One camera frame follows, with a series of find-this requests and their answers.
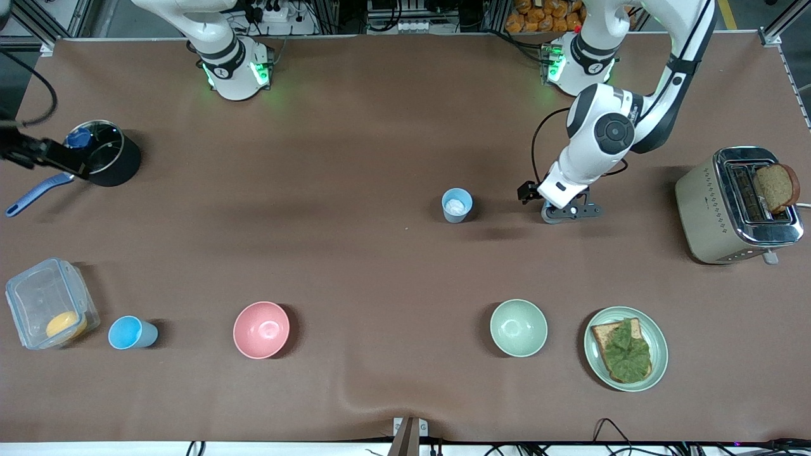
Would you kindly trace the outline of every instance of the toast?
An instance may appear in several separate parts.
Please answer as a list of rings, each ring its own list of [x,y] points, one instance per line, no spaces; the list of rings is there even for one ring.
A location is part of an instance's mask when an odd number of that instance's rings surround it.
[[[755,172],[755,189],[771,213],[781,213],[800,199],[800,180],[793,169],[780,163]]]
[[[615,321],[614,323],[606,323],[605,325],[596,325],[591,327],[591,333],[594,335],[594,340],[597,341],[597,346],[600,348],[600,357],[603,359],[603,363],[605,364],[605,352],[606,346],[611,341],[611,337],[613,336],[614,329],[619,328],[622,325],[622,320]],[[631,319],[631,337],[635,339],[642,338],[642,327],[639,325],[638,318]],[[648,372],[646,372],[644,378],[648,378],[650,373],[653,372],[653,365],[648,365]],[[611,371],[608,372],[611,375],[611,378],[614,381],[619,381],[620,383],[625,383],[624,381],[614,377],[611,374]]]

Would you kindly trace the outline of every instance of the blue handle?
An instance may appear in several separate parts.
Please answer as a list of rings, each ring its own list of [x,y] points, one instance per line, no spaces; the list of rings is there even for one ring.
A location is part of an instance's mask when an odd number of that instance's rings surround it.
[[[22,195],[16,203],[6,209],[6,217],[14,217],[15,215],[23,212],[25,208],[36,201],[40,196],[43,196],[48,190],[66,183],[73,182],[73,175],[68,173],[59,173],[53,177],[38,183],[36,187],[32,188],[28,193]]]

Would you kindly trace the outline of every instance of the silver toaster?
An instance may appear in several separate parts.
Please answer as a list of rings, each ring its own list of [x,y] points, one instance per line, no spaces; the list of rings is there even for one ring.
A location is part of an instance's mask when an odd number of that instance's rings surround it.
[[[769,212],[755,187],[758,168],[777,163],[768,150],[722,148],[676,183],[676,200],[690,251],[704,263],[727,265],[763,255],[776,264],[775,250],[803,236],[795,206]]]

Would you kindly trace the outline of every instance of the table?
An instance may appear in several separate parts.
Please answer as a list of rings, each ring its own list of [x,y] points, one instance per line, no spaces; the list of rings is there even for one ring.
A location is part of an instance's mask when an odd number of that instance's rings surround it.
[[[278,46],[278,41],[269,41]],[[669,39],[630,36],[613,84],[651,92]],[[689,259],[675,181],[719,148],[758,144],[811,179],[809,132],[777,49],[716,35],[670,141],[600,179],[599,219],[549,226],[515,189],[539,120],[572,99],[494,37],[290,41],[274,87],[228,102],[182,42],[67,42],[37,68],[60,110],[31,134],[107,118],[144,164],[115,188],[74,183],[0,221],[3,281],[50,256],[78,265],[101,326],[62,350],[19,346],[0,319],[0,440],[340,440],[418,415],[455,441],[590,440],[613,418],[633,440],[808,435],[811,243],[780,265]],[[28,90],[21,118],[47,96]],[[564,147],[539,136],[539,167]],[[50,170],[0,166],[6,204]],[[439,199],[467,188],[458,226]],[[546,313],[546,346],[510,359],[487,320],[506,299]],[[289,311],[276,359],[231,337],[249,303]],[[670,364],[644,393],[599,383],[585,323],[629,305],[665,333]],[[157,320],[157,348],[117,352],[123,315]],[[616,438],[610,433],[606,438]]]

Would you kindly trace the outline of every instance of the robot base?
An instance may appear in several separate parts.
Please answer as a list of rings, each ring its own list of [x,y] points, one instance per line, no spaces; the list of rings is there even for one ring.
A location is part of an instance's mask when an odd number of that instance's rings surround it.
[[[562,53],[550,53],[550,58],[556,61],[551,65],[542,67],[542,79],[545,84],[554,84],[569,95],[576,96],[584,88],[592,84],[601,84],[608,80],[614,60],[599,72],[589,75],[571,56],[572,40],[577,36],[574,32],[566,32],[562,37],[554,40],[550,46],[562,49]]]
[[[241,101],[253,97],[259,90],[270,90],[273,74],[273,48],[268,48],[250,37],[239,37],[250,59],[246,58],[234,70],[230,79],[219,79],[208,73],[208,83],[226,100]]]

